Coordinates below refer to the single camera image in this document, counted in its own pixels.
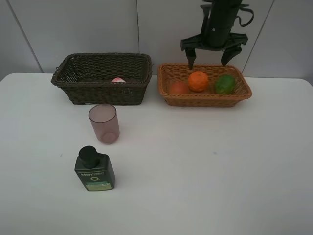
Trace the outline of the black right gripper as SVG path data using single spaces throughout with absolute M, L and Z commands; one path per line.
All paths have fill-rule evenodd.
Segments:
M 226 66 L 230 60 L 242 52 L 240 45 L 247 43 L 247 35 L 232 33 L 236 19 L 241 27 L 246 27 L 247 23 L 242 23 L 238 12 L 247 11 L 247 4 L 241 0 L 206 0 L 201 5 L 203 10 L 203 22 L 201 32 L 198 35 L 187 39 L 182 39 L 180 48 L 185 50 L 188 60 L 188 67 L 193 69 L 196 59 L 195 49 L 223 52 L 221 64 Z

